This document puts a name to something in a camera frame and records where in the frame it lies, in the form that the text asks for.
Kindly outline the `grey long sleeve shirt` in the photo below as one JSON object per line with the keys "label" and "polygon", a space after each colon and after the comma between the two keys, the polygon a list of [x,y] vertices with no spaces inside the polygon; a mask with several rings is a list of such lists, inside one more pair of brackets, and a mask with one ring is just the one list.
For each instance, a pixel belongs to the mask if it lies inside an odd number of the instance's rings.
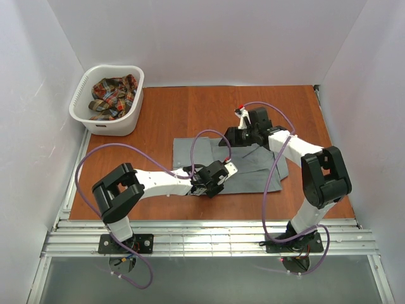
{"label": "grey long sleeve shirt", "polygon": [[[173,140],[173,168],[190,165],[192,138]],[[197,165],[210,165],[215,160],[224,160],[228,148],[219,146],[219,138],[200,137],[194,148],[194,162]],[[262,193],[274,164],[276,154],[256,144],[248,147],[232,148],[232,162],[237,173],[225,183],[222,194]]]}

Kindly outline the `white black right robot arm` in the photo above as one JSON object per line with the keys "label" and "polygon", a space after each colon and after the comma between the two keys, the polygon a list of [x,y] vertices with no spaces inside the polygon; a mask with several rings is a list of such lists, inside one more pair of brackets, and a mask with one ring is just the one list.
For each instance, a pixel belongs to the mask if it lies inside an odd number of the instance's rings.
{"label": "white black right robot arm", "polygon": [[315,232],[328,211],[352,191],[352,184],[339,148],[308,143],[296,135],[295,128],[274,126],[267,107],[263,102],[252,110],[238,107],[235,115],[239,125],[228,128],[220,144],[231,147],[257,144],[274,152],[277,158],[286,157],[301,169],[304,201],[300,209],[283,234],[266,235],[268,242],[284,244]]}

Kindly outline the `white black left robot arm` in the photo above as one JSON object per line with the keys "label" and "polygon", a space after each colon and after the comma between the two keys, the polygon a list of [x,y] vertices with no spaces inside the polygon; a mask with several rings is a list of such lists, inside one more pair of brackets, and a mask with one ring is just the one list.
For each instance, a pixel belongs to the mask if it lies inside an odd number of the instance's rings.
{"label": "white black left robot arm", "polygon": [[224,190],[225,182],[238,172],[230,161],[214,161],[170,172],[136,170],[123,163],[93,185],[92,193],[104,224],[119,242],[133,236],[128,214],[138,201],[155,196],[209,198]]}

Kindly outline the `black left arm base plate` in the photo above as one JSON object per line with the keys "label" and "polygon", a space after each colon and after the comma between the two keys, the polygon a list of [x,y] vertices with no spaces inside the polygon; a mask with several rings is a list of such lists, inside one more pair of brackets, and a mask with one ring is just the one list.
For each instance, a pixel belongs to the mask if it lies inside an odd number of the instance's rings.
{"label": "black left arm base plate", "polygon": [[[134,234],[131,238],[122,243],[140,254],[153,252],[154,235],[153,234]],[[97,252],[99,254],[125,254],[130,253],[120,246],[110,234],[102,234],[99,239]]]}

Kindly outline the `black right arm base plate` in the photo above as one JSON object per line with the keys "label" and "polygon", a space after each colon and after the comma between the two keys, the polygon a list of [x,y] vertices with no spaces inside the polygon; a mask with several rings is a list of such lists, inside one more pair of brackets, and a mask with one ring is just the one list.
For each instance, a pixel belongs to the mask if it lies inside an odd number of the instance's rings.
{"label": "black right arm base plate", "polygon": [[264,246],[267,253],[324,252],[321,236],[317,231],[286,243],[275,243],[266,238],[264,241],[260,241],[259,245]]}

